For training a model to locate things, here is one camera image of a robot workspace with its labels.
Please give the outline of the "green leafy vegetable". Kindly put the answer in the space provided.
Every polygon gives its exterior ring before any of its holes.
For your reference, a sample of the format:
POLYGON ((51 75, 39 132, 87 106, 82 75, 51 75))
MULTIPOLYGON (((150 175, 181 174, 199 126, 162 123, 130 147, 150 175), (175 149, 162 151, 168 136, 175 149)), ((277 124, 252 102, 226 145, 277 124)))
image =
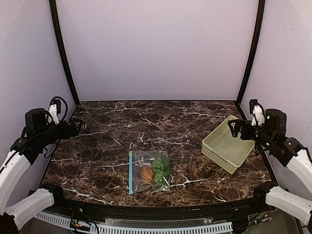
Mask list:
POLYGON ((163 163, 163 172, 164 172, 164 176, 166 178, 167 181, 170 180, 170 176, 171 176, 171 165, 170 165, 170 161, 166 156, 160 156, 162 163, 163 163))

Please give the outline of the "clear zip top bag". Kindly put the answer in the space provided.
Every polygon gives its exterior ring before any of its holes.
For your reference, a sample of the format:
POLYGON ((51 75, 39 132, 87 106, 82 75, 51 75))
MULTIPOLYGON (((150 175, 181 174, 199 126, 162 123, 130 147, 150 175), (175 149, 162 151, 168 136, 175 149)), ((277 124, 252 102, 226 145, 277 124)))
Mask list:
POLYGON ((171 186, 171 163, 167 151, 129 152, 129 194, 168 191, 171 186))

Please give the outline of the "orange food item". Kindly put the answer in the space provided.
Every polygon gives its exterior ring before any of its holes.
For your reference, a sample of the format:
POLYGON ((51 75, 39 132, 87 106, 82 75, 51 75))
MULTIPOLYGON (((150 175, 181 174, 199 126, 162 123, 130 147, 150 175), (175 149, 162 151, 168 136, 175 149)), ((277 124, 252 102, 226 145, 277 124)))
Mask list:
POLYGON ((153 184, 154 172, 153 172, 152 168, 148 165, 143 165, 140 168, 140 177, 144 182, 149 183, 149 184, 153 184))

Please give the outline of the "bunch of green grapes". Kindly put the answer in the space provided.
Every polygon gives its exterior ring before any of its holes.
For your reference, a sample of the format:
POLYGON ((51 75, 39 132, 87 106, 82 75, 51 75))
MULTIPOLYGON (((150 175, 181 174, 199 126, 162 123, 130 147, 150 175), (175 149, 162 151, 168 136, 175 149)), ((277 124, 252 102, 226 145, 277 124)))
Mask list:
POLYGON ((154 173, 154 185, 161 188, 166 184, 167 171, 165 165, 160 157, 157 157, 152 163, 152 171, 154 173))

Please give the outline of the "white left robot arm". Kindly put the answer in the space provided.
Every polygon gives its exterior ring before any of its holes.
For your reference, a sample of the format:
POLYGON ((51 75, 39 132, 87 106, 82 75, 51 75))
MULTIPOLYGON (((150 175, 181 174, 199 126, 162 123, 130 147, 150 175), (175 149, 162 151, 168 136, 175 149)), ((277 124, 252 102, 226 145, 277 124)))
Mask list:
POLYGON ((59 120, 57 111, 37 108, 25 114, 22 135, 11 146, 0 168, 0 232, 17 234, 38 213, 64 202, 63 189, 44 184, 27 198, 8 206, 7 202, 23 174, 34 164, 44 149, 62 139, 79 135, 82 120, 59 120))

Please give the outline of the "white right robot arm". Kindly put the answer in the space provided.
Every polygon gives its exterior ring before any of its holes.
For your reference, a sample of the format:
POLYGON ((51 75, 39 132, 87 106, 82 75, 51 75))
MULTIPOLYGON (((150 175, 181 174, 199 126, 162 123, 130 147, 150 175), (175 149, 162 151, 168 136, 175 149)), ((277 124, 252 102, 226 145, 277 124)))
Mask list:
MULTIPOLYGON (((265 147, 282 166, 293 172, 308 190, 312 189, 312 158, 308 148, 296 138, 286 137, 287 115, 278 109, 254 110, 253 119, 229 120, 233 137, 253 140, 265 147)), ((294 195, 273 182, 257 186, 253 192, 251 209, 259 212, 274 206, 300 220, 312 229, 312 202, 294 195)))

